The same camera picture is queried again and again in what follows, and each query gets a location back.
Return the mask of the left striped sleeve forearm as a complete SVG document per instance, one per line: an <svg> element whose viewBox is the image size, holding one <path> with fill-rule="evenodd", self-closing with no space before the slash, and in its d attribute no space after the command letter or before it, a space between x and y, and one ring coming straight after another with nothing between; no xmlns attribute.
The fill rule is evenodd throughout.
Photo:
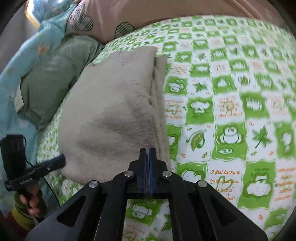
<svg viewBox="0 0 296 241"><path fill-rule="evenodd" d="M35 227L35 223L28 212L28 202L22 202L21 195L16 193L14 195L13 209L8 213L6 220L9 224L23 232L29 232Z"/></svg>

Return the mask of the left hand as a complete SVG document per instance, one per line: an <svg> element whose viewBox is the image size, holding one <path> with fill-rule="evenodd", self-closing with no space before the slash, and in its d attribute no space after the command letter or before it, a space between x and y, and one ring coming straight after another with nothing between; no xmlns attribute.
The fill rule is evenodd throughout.
<svg viewBox="0 0 296 241"><path fill-rule="evenodd" d="M30 199L27 199L27 195L24 196L24 192L22 191L19 194L19 198L20 201L22 202L22 204L24 204L25 206L27 206L27 211L29 212L29 214L36 216L36 217L41 217L40 213L41 210L39 208L39 197L38 197L38 193L39 193L39 185L36 183L31 184L30 186L26 187L27 192L29 192L30 195Z"/></svg>

